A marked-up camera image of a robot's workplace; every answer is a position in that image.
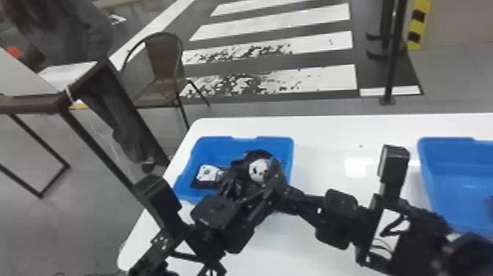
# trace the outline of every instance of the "metal chair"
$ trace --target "metal chair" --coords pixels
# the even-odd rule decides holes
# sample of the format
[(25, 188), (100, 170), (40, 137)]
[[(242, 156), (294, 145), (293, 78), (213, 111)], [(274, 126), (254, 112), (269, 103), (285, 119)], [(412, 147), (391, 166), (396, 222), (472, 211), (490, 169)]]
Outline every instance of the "metal chair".
[(140, 40), (128, 52), (120, 71), (121, 73), (124, 72), (130, 56), (143, 43), (154, 73), (154, 80), (134, 97), (134, 105), (137, 108), (178, 107), (181, 110), (187, 129), (189, 129), (190, 125), (180, 98), (180, 91), (187, 84), (190, 84), (204, 100), (204, 103), (207, 106), (211, 105), (195, 86), (194, 82), (185, 77), (181, 61), (183, 42), (176, 34), (169, 32), (150, 34)]

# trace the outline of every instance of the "blue tray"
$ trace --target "blue tray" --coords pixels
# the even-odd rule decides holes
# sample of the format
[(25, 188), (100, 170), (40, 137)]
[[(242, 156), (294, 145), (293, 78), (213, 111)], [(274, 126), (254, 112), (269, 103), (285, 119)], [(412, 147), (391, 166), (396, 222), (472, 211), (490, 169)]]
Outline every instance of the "blue tray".
[(293, 165), (294, 142), (289, 137), (257, 137), (254, 139), (239, 139), (233, 137), (202, 137), (197, 140), (188, 164), (176, 179), (173, 190), (181, 200), (197, 204), (206, 195), (213, 195), (216, 190), (194, 189), (191, 182), (199, 171), (200, 166), (209, 164), (216, 167), (229, 167), (231, 161), (241, 159), (247, 151), (267, 150), (281, 163), (286, 179), (291, 178)]
[(417, 144), (431, 207), (454, 231), (493, 236), (493, 143), (422, 138)]

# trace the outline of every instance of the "small object in bin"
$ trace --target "small object in bin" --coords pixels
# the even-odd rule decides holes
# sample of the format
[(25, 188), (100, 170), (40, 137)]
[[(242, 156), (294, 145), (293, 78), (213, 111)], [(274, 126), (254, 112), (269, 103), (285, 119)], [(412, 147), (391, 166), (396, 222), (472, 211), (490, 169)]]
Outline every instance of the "small object in bin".
[(226, 172), (225, 168), (202, 165), (190, 186), (195, 189), (219, 189)]
[(250, 178), (258, 184), (263, 184), (264, 178), (268, 175), (270, 167), (270, 159), (257, 159), (253, 161), (250, 163), (248, 169)]

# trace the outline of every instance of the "white stripe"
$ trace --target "white stripe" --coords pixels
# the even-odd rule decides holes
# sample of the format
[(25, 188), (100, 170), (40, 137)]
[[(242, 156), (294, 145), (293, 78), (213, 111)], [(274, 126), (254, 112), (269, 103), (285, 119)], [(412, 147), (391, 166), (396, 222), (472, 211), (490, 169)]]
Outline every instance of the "white stripe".
[[(354, 65), (277, 70), (268, 73), (234, 73), (228, 76), (192, 78), (204, 95), (246, 95), (317, 92), (357, 89)], [(197, 97), (189, 85), (180, 93)]]
[[(132, 47), (134, 47), (142, 38), (147, 37), (155, 32), (163, 31), (168, 25), (170, 25), (191, 3), (195, 0), (177, 0), (171, 4), (165, 11), (152, 20), (146, 27), (135, 34), (125, 45), (115, 51), (109, 58), (116, 69), (120, 70), (123, 66), (124, 59)], [(134, 54), (130, 57), (133, 59), (144, 46), (135, 50)]]
[(349, 4), (339, 4), (295, 12), (284, 12), (256, 18), (246, 18), (202, 25), (190, 40), (204, 40), (230, 35), (243, 35), (254, 32), (272, 31), (297, 26), (308, 26), (319, 23), (330, 23), (349, 20)]
[(183, 52), (183, 63), (193, 65), (271, 55), (306, 54), (353, 48), (351, 31), (315, 34), (282, 40), (235, 44)]
[(246, 12), (248, 10), (259, 10), (265, 7), (275, 7), (284, 4), (299, 3), (314, 0), (245, 0), (231, 3), (220, 4), (211, 13), (211, 16), (226, 15), (228, 13)]
[[(359, 90), (362, 97), (381, 96), (385, 93), (385, 87), (363, 88)], [(392, 95), (416, 95), (421, 94), (417, 85), (400, 86), (392, 89)]]

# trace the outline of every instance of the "black robotic arm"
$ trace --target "black robotic arm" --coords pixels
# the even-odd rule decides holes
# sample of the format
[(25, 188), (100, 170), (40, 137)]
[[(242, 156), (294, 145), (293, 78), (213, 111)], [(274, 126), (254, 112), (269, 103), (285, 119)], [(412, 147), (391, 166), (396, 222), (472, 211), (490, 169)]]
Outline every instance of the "black robotic arm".
[[(269, 164), (262, 178), (251, 176), (257, 160)], [(191, 212), (193, 225), (178, 216), (181, 204), (162, 178), (148, 176), (134, 187), (134, 194), (158, 222), (161, 232), (151, 248), (129, 271), (130, 276), (175, 275), (167, 270), (168, 257), (203, 264), (198, 275), (224, 275), (220, 260), (228, 253), (240, 253), (255, 228), (273, 212), (299, 216), (315, 228), (320, 242), (341, 250), (355, 247), (355, 261), (386, 275), (396, 276), (486, 276), (493, 275), (493, 244), (474, 234), (450, 242), (451, 229), (435, 213), (416, 208), (400, 198), (409, 152), (385, 145), (379, 165), (381, 186), (368, 207), (359, 206), (352, 195), (329, 189), (324, 196), (306, 195), (287, 184), (282, 165), (262, 150), (248, 152), (231, 163), (219, 191), (205, 197)], [(385, 258), (372, 251), (384, 210), (399, 213), (379, 234), (397, 236), (398, 242)], [(403, 221), (406, 230), (394, 230)], [(194, 255), (179, 253), (186, 242)]]

